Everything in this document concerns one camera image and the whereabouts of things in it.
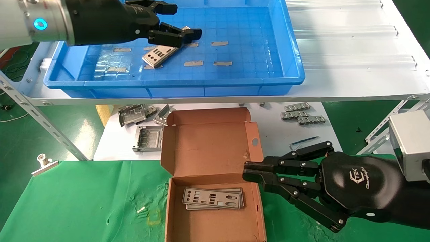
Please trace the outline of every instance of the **grid pattern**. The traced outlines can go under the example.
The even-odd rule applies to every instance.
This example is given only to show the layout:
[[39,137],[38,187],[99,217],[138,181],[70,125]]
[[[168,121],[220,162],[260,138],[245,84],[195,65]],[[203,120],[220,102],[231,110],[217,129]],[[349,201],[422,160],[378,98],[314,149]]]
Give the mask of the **grid pattern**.
[[[159,16],[179,28],[203,29],[198,47],[178,51],[162,68],[144,69],[142,56],[148,52],[146,39],[115,45],[91,46],[79,80],[215,80],[229,78],[283,77],[272,20],[267,7],[180,8],[174,16]],[[226,46],[211,46],[228,41]],[[114,48],[131,52],[114,53]],[[202,66],[184,66],[187,61],[203,61]],[[214,66],[214,61],[232,61],[230,66]],[[127,72],[109,72],[110,67]]]

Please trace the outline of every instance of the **blue led ring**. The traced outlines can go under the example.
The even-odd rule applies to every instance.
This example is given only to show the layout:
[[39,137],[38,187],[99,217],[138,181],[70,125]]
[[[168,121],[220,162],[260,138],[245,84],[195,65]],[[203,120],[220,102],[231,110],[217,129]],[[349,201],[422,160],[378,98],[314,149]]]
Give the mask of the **blue led ring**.
[[48,27],[48,23],[44,19],[36,19],[34,21],[34,27],[38,30],[45,30]]

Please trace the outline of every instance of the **green floor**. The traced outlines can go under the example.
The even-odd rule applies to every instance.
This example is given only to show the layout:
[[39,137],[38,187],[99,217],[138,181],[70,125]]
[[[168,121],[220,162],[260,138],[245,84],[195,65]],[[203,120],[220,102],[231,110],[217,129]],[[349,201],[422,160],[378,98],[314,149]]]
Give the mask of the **green floor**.
[[[430,54],[430,25],[427,24],[430,1],[396,0],[395,3],[418,42]],[[32,53],[36,47],[37,45],[32,45],[25,47],[25,50]],[[25,53],[20,53],[17,59],[18,57],[19,62],[25,63]],[[9,73],[9,76],[16,78],[22,74],[22,71],[17,71]],[[0,96],[0,103],[13,104],[6,95]],[[326,102],[324,107],[343,151],[355,154],[365,146],[364,138],[397,103],[398,101]],[[103,125],[94,106],[54,106],[41,109],[85,155],[94,155],[103,133]],[[19,106],[14,105],[9,112],[0,110],[0,120],[24,114]],[[59,160],[73,158],[30,116],[0,123],[0,228],[27,185],[30,173],[38,167],[36,156],[42,152]]]

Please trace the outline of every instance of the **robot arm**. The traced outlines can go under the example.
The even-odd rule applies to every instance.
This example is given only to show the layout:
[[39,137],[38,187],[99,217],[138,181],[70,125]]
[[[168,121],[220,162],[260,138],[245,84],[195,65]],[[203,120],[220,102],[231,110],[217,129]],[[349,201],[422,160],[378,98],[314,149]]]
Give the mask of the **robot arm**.
[[174,15],[175,4],[134,0],[1,0],[0,49],[32,42],[63,40],[68,45],[149,43],[181,47],[200,39],[201,29],[181,30],[160,23],[157,14]]
[[[324,156],[321,164],[311,161]],[[334,152],[329,141],[246,162],[243,179],[280,194],[335,233],[349,217],[430,229],[430,183],[408,182],[396,160]]]

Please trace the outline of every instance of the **metal shelf support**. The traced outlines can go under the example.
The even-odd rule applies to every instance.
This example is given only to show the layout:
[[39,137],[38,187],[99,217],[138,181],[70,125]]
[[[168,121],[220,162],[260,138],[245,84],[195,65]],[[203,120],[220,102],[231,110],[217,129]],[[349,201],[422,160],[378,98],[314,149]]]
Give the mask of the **metal shelf support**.
[[[401,107],[399,108],[399,105],[397,105],[393,111],[390,112],[390,114],[370,133],[369,136],[373,136],[386,122],[388,122],[389,116],[392,114],[396,114],[399,112]],[[417,110],[423,110],[426,111],[430,108],[430,99],[425,101],[419,101],[416,103],[412,108],[410,108],[407,112],[417,111]],[[390,139],[390,129],[386,128],[384,131],[382,131],[376,138],[367,141],[368,143],[362,150],[360,150],[357,155],[368,155],[372,154],[377,148],[379,148],[382,144],[384,144],[387,140]]]
[[0,88],[33,117],[52,137],[65,146],[78,160],[87,161],[88,158],[42,113],[26,96],[18,92],[11,84],[11,80],[0,71]]

